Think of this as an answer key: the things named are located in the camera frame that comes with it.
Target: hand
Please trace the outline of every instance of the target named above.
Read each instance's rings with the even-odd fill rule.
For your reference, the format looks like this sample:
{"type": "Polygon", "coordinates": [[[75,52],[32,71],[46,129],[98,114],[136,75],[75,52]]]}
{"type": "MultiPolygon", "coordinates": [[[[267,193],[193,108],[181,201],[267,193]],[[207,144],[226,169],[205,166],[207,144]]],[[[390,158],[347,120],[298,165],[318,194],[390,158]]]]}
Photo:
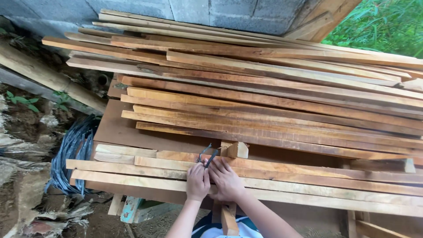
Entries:
{"type": "Polygon", "coordinates": [[[187,172],[187,200],[203,201],[210,189],[209,169],[197,163],[187,172]]]}
{"type": "Polygon", "coordinates": [[[222,163],[214,159],[209,164],[209,174],[219,190],[217,194],[210,194],[212,199],[236,202],[243,197],[247,190],[242,180],[232,170],[231,166],[222,158],[222,163]]]}

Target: person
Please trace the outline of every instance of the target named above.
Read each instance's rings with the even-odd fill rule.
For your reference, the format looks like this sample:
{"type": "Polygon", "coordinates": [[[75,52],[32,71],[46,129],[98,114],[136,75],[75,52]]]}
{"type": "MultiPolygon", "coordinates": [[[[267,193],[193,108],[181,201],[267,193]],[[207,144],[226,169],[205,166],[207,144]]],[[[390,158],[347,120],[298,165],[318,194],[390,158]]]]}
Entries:
{"type": "Polygon", "coordinates": [[[200,205],[209,193],[210,178],[218,189],[218,192],[210,194],[210,197],[219,201],[235,202],[248,216],[236,220],[239,228],[238,238],[302,238],[294,228],[244,187],[243,181],[224,158],[221,162],[212,160],[206,169],[204,164],[199,162],[188,170],[187,200],[165,238],[235,237],[223,235],[221,224],[211,224],[211,213],[194,227],[200,205]]]}

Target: person's right hand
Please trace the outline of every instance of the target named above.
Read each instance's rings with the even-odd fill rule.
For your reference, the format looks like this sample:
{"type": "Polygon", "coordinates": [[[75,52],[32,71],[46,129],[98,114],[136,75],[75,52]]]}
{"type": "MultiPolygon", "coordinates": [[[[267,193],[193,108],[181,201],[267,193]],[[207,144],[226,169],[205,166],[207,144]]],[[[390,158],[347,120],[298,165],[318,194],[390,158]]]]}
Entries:
{"type": "Polygon", "coordinates": [[[224,158],[222,158],[222,163],[216,159],[212,160],[209,164],[208,171],[218,188],[217,194],[210,194],[212,199],[236,202],[239,198],[245,196],[247,190],[242,180],[224,158]]]}

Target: teal painted wood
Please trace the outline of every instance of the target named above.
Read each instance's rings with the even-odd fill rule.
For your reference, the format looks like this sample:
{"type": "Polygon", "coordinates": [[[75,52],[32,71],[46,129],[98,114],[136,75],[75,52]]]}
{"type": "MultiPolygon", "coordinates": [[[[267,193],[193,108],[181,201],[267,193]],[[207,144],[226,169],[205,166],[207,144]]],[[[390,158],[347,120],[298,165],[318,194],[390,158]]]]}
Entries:
{"type": "Polygon", "coordinates": [[[121,221],[126,223],[132,223],[135,219],[135,213],[140,206],[140,204],[143,204],[145,202],[145,199],[143,198],[137,198],[133,196],[127,196],[124,208],[122,210],[121,214],[121,221]]]}

